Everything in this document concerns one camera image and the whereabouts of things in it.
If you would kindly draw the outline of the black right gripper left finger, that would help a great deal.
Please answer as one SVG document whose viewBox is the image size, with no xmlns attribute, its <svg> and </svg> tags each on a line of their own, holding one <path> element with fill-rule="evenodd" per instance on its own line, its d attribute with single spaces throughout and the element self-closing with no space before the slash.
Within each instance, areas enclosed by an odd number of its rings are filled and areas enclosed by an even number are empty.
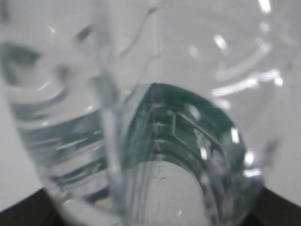
<svg viewBox="0 0 301 226">
<path fill-rule="evenodd" d="M 0 212 L 1 226 L 65 226 L 44 189 Z"/>
</svg>

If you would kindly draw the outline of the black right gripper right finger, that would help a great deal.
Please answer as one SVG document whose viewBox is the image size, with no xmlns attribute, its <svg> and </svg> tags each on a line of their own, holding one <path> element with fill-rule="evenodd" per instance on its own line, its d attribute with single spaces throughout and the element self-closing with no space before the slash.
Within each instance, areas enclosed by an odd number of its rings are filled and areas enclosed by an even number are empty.
<svg viewBox="0 0 301 226">
<path fill-rule="evenodd" d="M 264 188 L 256 204 L 241 225 L 301 226 L 301 208 Z"/>
</svg>

